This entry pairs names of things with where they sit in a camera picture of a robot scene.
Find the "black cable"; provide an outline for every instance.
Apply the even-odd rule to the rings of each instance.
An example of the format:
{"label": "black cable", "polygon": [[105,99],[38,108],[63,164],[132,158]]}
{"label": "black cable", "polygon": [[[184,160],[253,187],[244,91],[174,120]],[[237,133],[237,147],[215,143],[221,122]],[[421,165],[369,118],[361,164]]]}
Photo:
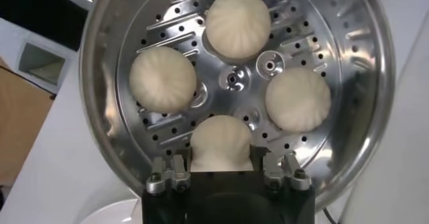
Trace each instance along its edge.
{"label": "black cable", "polygon": [[26,79],[25,77],[23,77],[23,76],[21,76],[21,75],[19,75],[19,74],[15,73],[15,72],[13,72],[13,71],[11,71],[10,69],[8,69],[8,68],[6,68],[6,67],[0,66],[0,69],[3,69],[3,70],[5,70],[5,71],[7,71],[8,73],[13,74],[13,75],[15,75],[15,76],[19,77],[20,79],[23,79],[23,80],[25,80],[25,81],[27,81],[27,82],[31,83],[32,85],[34,85],[34,86],[38,87],[39,89],[42,89],[42,90],[44,90],[44,91],[46,91],[46,92],[50,93],[50,94],[51,94],[51,95],[53,95],[53,96],[56,96],[56,93],[53,93],[53,92],[49,91],[48,89],[45,89],[44,87],[42,87],[42,86],[38,85],[37,83],[35,83],[35,82],[31,81],[31,80]]}
{"label": "black cable", "polygon": [[324,215],[326,215],[326,218],[328,219],[328,221],[330,222],[330,224],[340,224],[339,222],[337,223],[334,218],[332,218],[332,215],[330,215],[329,211],[327,208],[323,208],[323,213]]}

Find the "black machine part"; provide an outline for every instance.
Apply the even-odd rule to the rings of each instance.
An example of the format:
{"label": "black machine part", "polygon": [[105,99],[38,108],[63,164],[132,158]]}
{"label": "black machine part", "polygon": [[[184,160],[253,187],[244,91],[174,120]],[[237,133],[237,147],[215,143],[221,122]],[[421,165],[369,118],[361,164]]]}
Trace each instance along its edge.
{"label": "black machine part", "polygon": [[252,172],[190,173],[181,155],[165,170],[155,159],[142,196],[143,222],[313,224],[314,189],[294,155],[279,165],[272,153],[260,151],[253,150]]}
{"label": "black machine part", "polygon": [[261,172],[191,173],[192,186],[157,195],[144,192],[143,222],[148,224],[313,224],[314,189],[274,190]]}

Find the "white surface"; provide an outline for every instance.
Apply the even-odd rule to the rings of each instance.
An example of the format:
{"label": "white surface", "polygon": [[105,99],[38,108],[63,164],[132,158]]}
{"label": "white surface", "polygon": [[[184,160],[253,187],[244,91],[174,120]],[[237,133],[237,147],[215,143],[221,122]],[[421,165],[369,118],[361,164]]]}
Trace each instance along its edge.
{"label": "white surface", "polygon": [[131,197],[90,134],[75,60],[0,212],[0,223],[77,224],[91,212]]}
{"label": "white surface", "polygon": [[380,0],[383,4],[395,46],[398,79],[414,40],[429,10],[428,0]]}
{"label": "white surface", "polygon": [[89,215],[81,224],[142,224],[139,199],[119,201]]}
{"label": "white surface", "polygon": [[[395,42],[399,75],[429,9],[429,2],[381,2],[385,6]],[[19,43],[19,38],[23,36],[15,35],[10,38],[9,34],[13,33],[13,30],[7,34],[0,33],[0,55],[4,47],[16,48],[16,45],[13,42],[9,44],[9,41],[15,40]],[[98,208],[129,198],[130,193],[126,187],[111,172],[99,154],[86,125],[78,92],[77,64],[77,61],[73,62],[23,170],[0,212],[1,224],[77,224]],[[410,140],[407,137],[402,141],[407,144]],[[388,195],[387,201],[391,200],[391,195]],[[341,213],[345,198],[339,199],[338,204],[335,203],[329,208],[335,219],[338,219]],[[373,206],[373,210],[377,210],[381,205],[370,203],[367,204]],[[316,218],[320,221],[318,223],[327,223],[320,213]]]}
{"label": "white surface", "polygon": [[355,184],[345,224],[429,223],[429,13],[383,141]]}

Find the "white steamed bun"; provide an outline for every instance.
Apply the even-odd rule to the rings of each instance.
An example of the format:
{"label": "white steamed bun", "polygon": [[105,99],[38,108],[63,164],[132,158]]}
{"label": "white steamed bun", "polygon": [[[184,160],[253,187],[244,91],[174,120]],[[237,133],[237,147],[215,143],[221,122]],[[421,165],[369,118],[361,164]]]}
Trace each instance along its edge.
{"label": "white steamed bun", "polygon": [[258,53],[270,31],[271,17],[262,0],[216,0],[207,13],[210,44],[236,63]]}
{"label": "white steamed bun", "polygon": [[328,116],[330,90],[314,71],[291,68],[268,84],[265,106],[278,127],[296,133],[311,131]]}
{"label": "white steamed bun", "polygon": [[185,109],[196,88],[196,74],[189,60],[167,47],[150,48],[133,62],[131,92],[149,111],[172,113]]}
{"label": "white steamed bun", "polygon": [[239,119],[219,115],[202,122],[192,134],[191,172],[252,171],[250,129]]}

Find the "perforated steamer plate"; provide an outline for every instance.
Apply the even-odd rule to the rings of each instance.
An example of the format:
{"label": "perforated steamer plate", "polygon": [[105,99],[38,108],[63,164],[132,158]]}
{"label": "perforated steamer plate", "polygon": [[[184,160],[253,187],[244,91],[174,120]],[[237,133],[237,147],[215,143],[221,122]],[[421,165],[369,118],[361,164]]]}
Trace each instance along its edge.
{"label": "perforated steamer plate", "polygon": [[[376,0],[263,0],[272,19],[264,49],[228,64],[208,43],[205,13],[214,0],[97,0],[81,55],[82,95],[101,151],[140,192],[155,156],[189,146],[193,129],[213,115],[232,115],[254,144],[279,157],[295,151],[313,177],[318,208],[334,200],[375,149],[393,95],[389,32]],[[139,52],[169,46],[194,65],[199,86],[188,110],[152,113],[133,98],[129,71]],[[309,133],[287,133],[265,112],[269,80],[291,67],[324,77],[332,108]]]}

